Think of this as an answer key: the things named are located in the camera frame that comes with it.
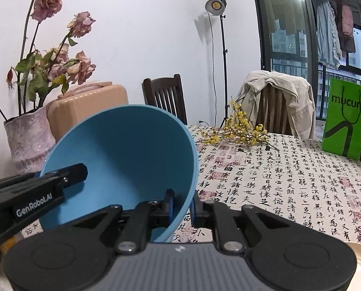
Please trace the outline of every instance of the chair backrest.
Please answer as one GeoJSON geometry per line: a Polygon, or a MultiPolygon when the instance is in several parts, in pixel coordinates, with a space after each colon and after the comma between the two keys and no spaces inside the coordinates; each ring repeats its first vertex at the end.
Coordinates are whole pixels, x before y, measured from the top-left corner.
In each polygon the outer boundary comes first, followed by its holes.
{"type": "Polygon", "coordinates": [[[187,124],[186,107],[179,74],[175,74],[174,77],[161,77],[154,80],[145,79],[143,93],[146,105],[164,109],[187,124]]]}
{"type": "Polygon", "coordinates": [[[261,90],[256,122],[263,124],[268,132],[292,136],[286,100],[281,90],[269,84],[261,90]]]}

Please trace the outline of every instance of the blue bucket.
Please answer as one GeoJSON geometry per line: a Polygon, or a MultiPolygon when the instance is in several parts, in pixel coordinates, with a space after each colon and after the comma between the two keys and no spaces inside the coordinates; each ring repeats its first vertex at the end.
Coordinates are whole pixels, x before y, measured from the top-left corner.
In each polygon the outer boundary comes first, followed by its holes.
{"type": "Polygon", "coordinates": [[[151,241],[170,241],[193,199],[198,156],[186,126],[147,105],[102,111],[72,128],[54,147],[45,173],[83,163],[86,181],[64,190],[66,201],[40,219],[43,229],[72,221],[111,204],[134,209],[142,201],[175,192],[173,221],[152,231],[151,241]]]}

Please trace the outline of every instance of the suitcase handle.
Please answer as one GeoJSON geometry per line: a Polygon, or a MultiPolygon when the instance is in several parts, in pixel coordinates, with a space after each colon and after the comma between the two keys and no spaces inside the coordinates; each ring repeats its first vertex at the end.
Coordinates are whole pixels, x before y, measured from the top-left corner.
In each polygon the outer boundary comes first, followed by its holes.
{"type": "Polygon", "coordinates": [[[91,88],[91,87],[103,88],[104,86],[109,86],[109,85],[112,85],[112,84],[113,84],[112,82],[88,83],[88,84],[85,84],[85,85],[82,85],[82,86],[78,86],[77,88],[71,89],[71,90],[67,91],[64,94],[58,95],[58,99],[73,96],[77,92],[81,92],[82,89],[86,89],[85,91],[82,91],[82,92],[86,92],[87,88],[91,88]]]}

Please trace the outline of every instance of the metal bolt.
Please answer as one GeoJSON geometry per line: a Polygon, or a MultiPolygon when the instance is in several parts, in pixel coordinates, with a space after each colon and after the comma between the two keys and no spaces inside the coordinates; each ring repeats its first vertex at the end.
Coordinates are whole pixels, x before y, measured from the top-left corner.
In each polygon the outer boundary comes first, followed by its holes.
{"type": "Polygon", "coordinates": [[[229,241],[224,244],[224,248],[227,251],[237,252],[243,249],[243,245],[240,242],[229,241]]]}
{"type": "Polygon", "coordinates": [[[136,244],[129,241],[124,241],[118,244],[118,250],[125,252],[133,252],[136,249],[136,244]]]}

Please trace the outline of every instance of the light stand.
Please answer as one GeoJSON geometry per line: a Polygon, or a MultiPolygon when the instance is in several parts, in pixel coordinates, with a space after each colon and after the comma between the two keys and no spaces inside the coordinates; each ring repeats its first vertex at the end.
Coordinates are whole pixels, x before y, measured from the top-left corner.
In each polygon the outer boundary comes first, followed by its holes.
{"type": "Polygon", "coordinates": [[[224,18],[226,15],[222,15],[226,8],[226,0],[209,0],[205,4],[205,9],[211,15],[220,16],[221,22],[221,33],[222,33],[222,48],[223,48],[223,55],[224,55],[224,79],[225,79],[225,117],[222,121],[221,127],[224,125],[226,119],[228,119],[228,80],[227,80],[227,71],[226,71],[226,54],[228,50],[225,48],[225,35],[224,35],[224,18]]]}

